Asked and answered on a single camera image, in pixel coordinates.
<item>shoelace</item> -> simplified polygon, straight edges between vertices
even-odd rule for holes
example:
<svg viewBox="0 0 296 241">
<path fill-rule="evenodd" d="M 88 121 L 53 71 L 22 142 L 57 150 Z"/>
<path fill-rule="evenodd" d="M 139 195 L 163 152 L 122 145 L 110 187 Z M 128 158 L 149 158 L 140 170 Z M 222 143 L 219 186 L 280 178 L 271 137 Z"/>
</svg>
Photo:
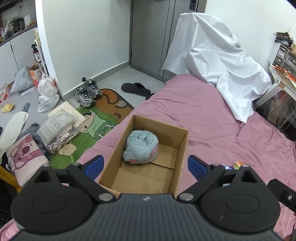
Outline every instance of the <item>shoelace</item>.
<svg viewBox="0 0 296 241">
<path fill-rule="evenodd" d="M 82 90 L 80 90 L 79 93 L 82 95 L 82 97 L 83 97 L 84 99 L 86 99 L 86 98 L 90 99 L 90 98 L 91 98 L 91 96 L 90 96 L 90 94 L 87 92 L 86 88 L 83 88 Z"/>
<path fill-rule="evenodd" d="M 91 83 L 89 83 L 89 87 L 90 87 L 92 90 L 97 90 L 97 89 L 98 89 L 98 86 L 96 85 L 96 82 L 91 82 Z"/>
</svg>

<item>logo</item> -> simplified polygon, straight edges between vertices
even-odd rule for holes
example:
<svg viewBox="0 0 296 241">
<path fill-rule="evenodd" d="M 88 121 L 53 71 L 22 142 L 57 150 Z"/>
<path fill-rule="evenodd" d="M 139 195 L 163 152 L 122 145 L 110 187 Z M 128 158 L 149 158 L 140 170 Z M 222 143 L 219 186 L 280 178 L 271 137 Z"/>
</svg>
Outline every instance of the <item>logo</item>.
<svg viewBox="0 0 296 241">
<path fill-rule="evenodd" d="M 144 200 L 144 201 L 146 201 L 146 202 L 148 202 L 148 201 L 150 201 L 150 200 L 151 200 L 151 197 L 148 197 L 148 196 L 146 196 L 146 197 L 143 197 L 143 200 Z"/>
</svg>

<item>green cartoon rug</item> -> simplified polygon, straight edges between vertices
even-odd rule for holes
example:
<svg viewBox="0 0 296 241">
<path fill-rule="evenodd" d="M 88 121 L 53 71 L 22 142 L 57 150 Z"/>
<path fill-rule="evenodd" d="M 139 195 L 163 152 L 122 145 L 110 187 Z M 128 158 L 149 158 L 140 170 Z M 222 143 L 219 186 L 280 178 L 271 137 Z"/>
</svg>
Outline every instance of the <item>green cartoon rug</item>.
<svg viewBox="0 0 296 241">
<path fill-rule="evenodd" d="M 115 91 L 102 89 L 102 92 L 102 98 L 96 100 L 94 107 L 80 106 L 77 109 L 87 118 L 79 128 L 80 134 L 70 142 L 77 149 L 70 156 L 59 153 L 52 155 L 50 162 L 52 168 L 63 169 L 75 163 L 85 150 L 91 148 L 133 110 L 133 107 Z"/>
</svg>

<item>white cloth cover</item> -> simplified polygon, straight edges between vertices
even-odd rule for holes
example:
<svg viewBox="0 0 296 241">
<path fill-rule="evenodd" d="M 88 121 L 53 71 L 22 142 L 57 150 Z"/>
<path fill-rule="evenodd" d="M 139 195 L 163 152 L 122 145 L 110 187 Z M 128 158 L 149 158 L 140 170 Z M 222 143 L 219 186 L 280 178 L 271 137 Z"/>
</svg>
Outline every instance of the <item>white cloth cover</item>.
<svg viewBox="0 0 296 241">
<path fill-rule="evenodd" d="M 226 25 L 206 13 L 180 15 L 163 69 L 214 85 L 234 117 L 244 123 L 254 112 L 252 101 L 271 85 L 269 75 Z"/>
<path fill-rule="evenodd" d="M 27 112 L 20 111 L 15 113 L 8 122 L 0 138 L 0 164 L 3 154 L 15 143 L 28 116 Z"/>
</svg>

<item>cardboard piece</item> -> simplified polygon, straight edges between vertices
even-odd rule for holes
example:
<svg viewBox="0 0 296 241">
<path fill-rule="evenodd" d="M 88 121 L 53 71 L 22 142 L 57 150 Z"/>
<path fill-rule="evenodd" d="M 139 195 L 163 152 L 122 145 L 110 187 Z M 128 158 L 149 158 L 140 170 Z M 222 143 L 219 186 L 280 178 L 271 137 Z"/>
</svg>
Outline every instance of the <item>cardboard piece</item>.
<svg viewBox="0 0 296 241">
<path fill-rule="evenodd" d="M 60 155 L 70 156 L 77 148 L 73 144 L 68 144 L 59 150 Z"/>
<path fill-rule="evenodd" d="M 133 130 L 148 130 L 157 136 L 158 155 L 152 163 L 130 164 L 123 160 L 126 139 Z M 102 173 L 100 185 L 116 197 L 120 193 L 172 193 L 176 197 L 188 136 L 183 128 L 133 115 Z"/>
<path fill-rule="evenodd" d="M 39 85 L 39 81 L 42 80 L 42 72 L 39 68 L 38 65 L 34 65 L 31 69 L 30 69 L 30 74 L 33 78 L 33 82 L 35 84 L 36 87 L 38 87 Z"/>
</svg>

